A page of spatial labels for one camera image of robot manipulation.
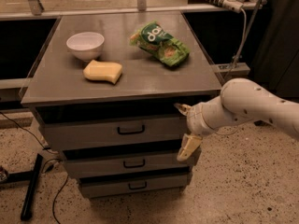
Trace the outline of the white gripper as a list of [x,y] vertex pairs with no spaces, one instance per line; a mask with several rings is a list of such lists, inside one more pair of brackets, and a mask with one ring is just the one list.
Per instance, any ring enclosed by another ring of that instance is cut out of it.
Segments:
[[181,148],[177,154],[178,161],[186,161],[201,145],[202,137],[215,133],[217,107],[209,103],[189,106],[175,103],[174,107],[184,116],[187,115],[187,126],[191,134],[184,134]]

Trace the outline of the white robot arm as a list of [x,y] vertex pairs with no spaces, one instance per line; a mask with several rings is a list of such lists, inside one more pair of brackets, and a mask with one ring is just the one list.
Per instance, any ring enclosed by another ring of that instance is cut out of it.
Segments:
[[221,88],[220,95],[196,105],[175,104],[186,117],[190,134],[184,134],[178,161],[186,161],[202,139],[219,128],[261,120],[299,139],[299,104],[279,98],[257,83],[234,78]]

